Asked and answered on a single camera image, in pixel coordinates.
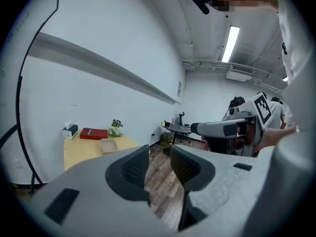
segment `wooden floor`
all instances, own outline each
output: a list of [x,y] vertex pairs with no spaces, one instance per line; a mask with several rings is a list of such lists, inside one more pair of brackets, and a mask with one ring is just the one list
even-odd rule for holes
[[[177,139],[176,144],[202,149],[204,143]],[[170,157],[162,149],[151,149],[145,190],[150,193],[151,209],[171,230],[177,231],[182,213],[183,187],[170,166]]]

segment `ceiling light fixture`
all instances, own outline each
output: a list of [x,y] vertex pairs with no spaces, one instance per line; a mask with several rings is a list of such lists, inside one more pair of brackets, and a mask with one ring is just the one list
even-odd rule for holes
[[237,41],[237,38],[238,38],[238,34],[239,34],[239,27],[231,26],[222,62],[228,62],[229,61],[229,59],[230,59],[230,57],[232,55],[233,49],[235,47],[235,44],[236,44],[236,41]]

